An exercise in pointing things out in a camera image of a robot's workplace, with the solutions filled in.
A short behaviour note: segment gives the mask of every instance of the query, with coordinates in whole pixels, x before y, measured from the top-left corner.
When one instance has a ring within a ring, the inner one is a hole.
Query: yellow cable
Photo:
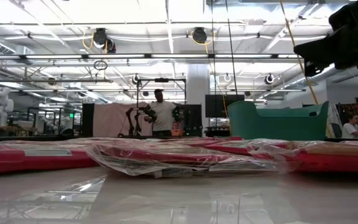
[[[93,35],[94,35],[94,33],[92,33],[91,46],[88,47],[88,46],[85,44],[85,32],[84,32],[84,35],[83,35],[83,38],[82,38],[82,45],[84,46],[84,48],[86,48],[86,49],[91,49],[91,48],[92,48],[92,46],[93,46]]]
[[[284,14],[284,18],[285,18],[285,25],[288,29],[288,33],[290,34],[290,37],[291,37],[291,41],[292,41],[292,45],[295,47],[295,40],[293,39],[293,36],[292,36],[292,31],[291,31],[291,27],[290,27],[290,23],[287,19],[287,15],[285,14],[285,9],[284,9],[284,4],[283,4],[283,0],[280,0],[280,6],[281,6],[281,10],[283,11],[283,14]],[[299,66],[301,67],[301,70],[302,70],[302,73],[303,75],[305,76],[305,80],[306,80],[306,83],[308,84],[309,86],[309,89],[310,89],[310,93],[311,95],[313,96],[313,99],[314,99],[314,103],[316,103],[316,105],[318,105],[318,100],[317,100],[317,96],[316,94],[314,93],[313,91],[313,88],[311,87],[311,84],[310,84],[310,81],[308,79],[308,77],[306,76],[306,72],[305,72],[305,68],[303,68],[303,64],[301,62],[301,58],[299,57],[299,55],[296,55],[297,59],[298,59],[298,62],[299,62]],[[328,131],[328,134],[329,134],[329,137],[332,138],[333,137],[333,134],[331,133],[331,130],[328,128],[327,124],[326,124],[326,129]]]

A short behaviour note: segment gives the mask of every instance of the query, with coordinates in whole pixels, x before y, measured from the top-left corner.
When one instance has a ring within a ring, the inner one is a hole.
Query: ceiling
[[[25,46],[34,54],[103,54],[91,45],[96,28],[106,28],[106,33],[117,47],[117,54],[293,54],[293,44],[285,28],[285,19],[278,1],[258,0],[215,1],[213,8],[205,0],[0,0],[0,43],[14,49]],[[307,4],[307,1],[284,1],[285,14],[291,22],[296,44],[321,39],[331,32],[328,17],[347,1],[327,1],[327,4]],[[195,27],[204,27],[209,40],[206,47],[191,39]],[[133,89],[132,78],[187,78],[191,75],[187,60],[109,59],[109,67],[99,73],[93,69],[94,60],[34,60],[26,65],[13,60],[0,61],[0,79],[18,80],[31,75],[32,79],[56,78],[66,80],[95,79],[98,82],[80,83],[20,83],[17,89],[64,90],[70,88],[123,90]],[[222,90],[234,88],[273,88],[299,75],[297,60],[217,60],[210,63],[210,74],[216,75],[216,84]],[[264,77],[276,77],[273,86],[264,84]],[[181,83],[150,82],[144,90],[170,89],[165,97],[172,101],[184,99]],[[44,100],[59,94],[60,98],[82,101],[75,92],[39,92],[31,97]],[[95,92],[85,96],[96,102],[133,102],[135,93]],[[152,95],[141,96],[152,99]]]

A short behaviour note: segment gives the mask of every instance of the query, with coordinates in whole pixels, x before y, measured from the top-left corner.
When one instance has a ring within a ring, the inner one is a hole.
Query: white humanoid robot
[[[59,120],[56,120],[56,121],[55,121],[55,124],[53,123],[53,121],[48,120],[48,119],[47,119],[46,117],[44,117],[44,116],[41,117],[41,120],[45,122],[46,126],[51,127],[51,128],[53,129],[54,133],[56,134],[56,132],[57,132],[58,130],[60,131],[61,129],[64,129],[64,128],[65,128],[67,122],[70,121],[70,118],[69,118],[69,117],[62,117],[62,118],[60,119],[60,128],[58,127],[58,125],[59,125]]]
[[[54,132],[57,130],[57,126],[53,124],[52,121],[49,121],[46,117],[42,116],[41,120],[45,122],[45,125],[51,127]]]
[[[8,97],[10,92],[9,88],[0,87],[0,126],[6,125],[7,112],[13,111],[13,100]]]

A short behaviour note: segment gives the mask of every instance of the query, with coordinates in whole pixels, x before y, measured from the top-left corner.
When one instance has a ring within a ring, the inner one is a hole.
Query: chair
[[[331,123],[331,126],[333,127],[335,138],[341,138],[342,137],[342,130],[339,124]]]
[[[324,140],[328,102],[297,109],[257,109],[238,101],[227,107],[232,136],[244,139]]]

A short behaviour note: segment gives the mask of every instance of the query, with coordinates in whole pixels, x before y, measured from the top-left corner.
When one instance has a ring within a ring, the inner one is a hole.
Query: reflective table
[[[102,167],[0,175],[2,223],[358,224],[358,175],[154,179]]]

